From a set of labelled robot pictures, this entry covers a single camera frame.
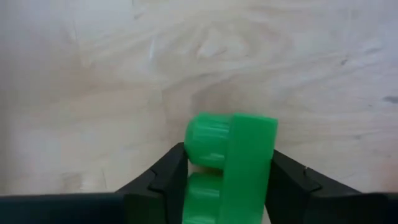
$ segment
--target green plastic part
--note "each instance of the green plastic part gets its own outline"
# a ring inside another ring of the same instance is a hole
[[[276,119],[258,115],[194,117],[185,135],[188,158],[223,175],[190,176],[183,224],[260,224],[276,132]]]

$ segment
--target green knob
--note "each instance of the green knob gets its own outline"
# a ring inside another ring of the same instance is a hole
[[[183,224],[260,224],[277,120],[251,114],[199,114],[188,125],[185,150],[199,166],[223,176],[188,179]]]

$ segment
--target wooden surface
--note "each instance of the wooden surface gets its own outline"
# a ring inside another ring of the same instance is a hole
[[[398,190],[395,0],[0,3],[0,193],[112,191],[200,111],[280,121],[277,149]]]

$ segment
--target wood grain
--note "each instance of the wood grain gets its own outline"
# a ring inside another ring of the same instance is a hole
[[[278,118],[278,150],[398,190],[393,0],[0,5],[2,194],[116,190],[201,111]]]

